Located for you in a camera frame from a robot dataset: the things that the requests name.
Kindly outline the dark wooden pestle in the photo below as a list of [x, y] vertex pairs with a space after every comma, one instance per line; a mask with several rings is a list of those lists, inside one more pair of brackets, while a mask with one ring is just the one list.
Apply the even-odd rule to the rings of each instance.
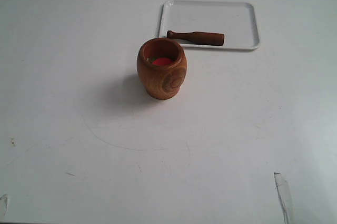
[[189, 32], [178, 33], [168, 30], [166, 37], [169, 39], [185, 40], [193, 44], [223, 46], [225, 35], [222, 33]]

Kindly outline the wooden mortar cup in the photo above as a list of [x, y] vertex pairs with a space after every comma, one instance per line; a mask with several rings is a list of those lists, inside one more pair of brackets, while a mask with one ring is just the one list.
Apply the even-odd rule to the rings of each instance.
[[[169, 58], [169, 65], [158, 66], [152, 59]], [[180, 90], [187, 73], [187, 59], [180, 44], [168, 38], [154, 38], [145, 42], [137, 56], [137, 74], [150, 96], [166, 100]]]

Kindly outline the red object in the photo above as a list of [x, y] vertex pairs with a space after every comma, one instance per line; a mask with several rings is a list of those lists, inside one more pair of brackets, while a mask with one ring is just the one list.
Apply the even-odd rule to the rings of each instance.
[[173, 63], [174, 61], [171, 60], [170, 58], [167, 57], [161, 57], [161, 58], [156, 58], [152, 61], [152, 65], [155, 66], [166, 66], [166, 65], [170, 65], [171, 63]]

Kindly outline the white rectangular tray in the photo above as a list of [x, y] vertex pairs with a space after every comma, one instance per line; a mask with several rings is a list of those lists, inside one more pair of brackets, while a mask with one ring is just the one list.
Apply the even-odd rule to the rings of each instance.
[[185, 48], [250, 51], [260, 46], [255, 10], [246, 2], [166, 1], [162, 7], [158, 37], [166, 37], [168, 30], [224, 34], [222, 46], [178, 41]]

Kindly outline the clear tape strip right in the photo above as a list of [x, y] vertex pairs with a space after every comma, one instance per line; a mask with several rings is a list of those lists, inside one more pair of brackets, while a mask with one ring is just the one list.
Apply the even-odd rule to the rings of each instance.
[[281, 173], [274, 173], [274, 180], [277, 190], [278, 199], [283, 213], [283, 219], [285, 224], [295, 223], [294, 211], [291, 198], [291, 192], [288, 182], [282, 176]]

